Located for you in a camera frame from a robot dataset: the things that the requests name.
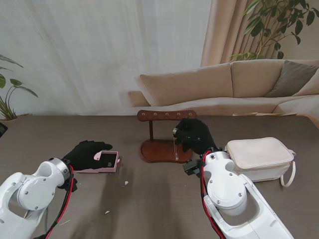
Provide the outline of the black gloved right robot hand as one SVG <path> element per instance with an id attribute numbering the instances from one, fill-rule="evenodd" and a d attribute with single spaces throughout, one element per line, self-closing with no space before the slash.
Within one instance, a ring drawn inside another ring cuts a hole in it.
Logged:
<path id="1" fill-rule="evenodd" d="M 183 118 L 173 130 L 176 144 L 182 145 L 183 152 L 192 150 L 198 155 L 203 155 L 206 151 L 218 150 L 208 126 L 198 119 Z"/>

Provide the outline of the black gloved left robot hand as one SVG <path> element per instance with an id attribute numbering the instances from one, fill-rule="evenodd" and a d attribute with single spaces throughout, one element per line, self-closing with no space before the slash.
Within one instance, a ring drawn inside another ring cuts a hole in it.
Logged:
<path id="1" fill-rule="evenodd" d="M 74 171 L 104 168 L 106 166 L 99 160 L 95 160 L 94 156 L 103 150 L 111 150 L 112 148 L 112 145 L 102 141 L 95 142 L 85 140 L 66 154 L 62 158 L 62 161 L 67 165 L 71 165 Z"/>

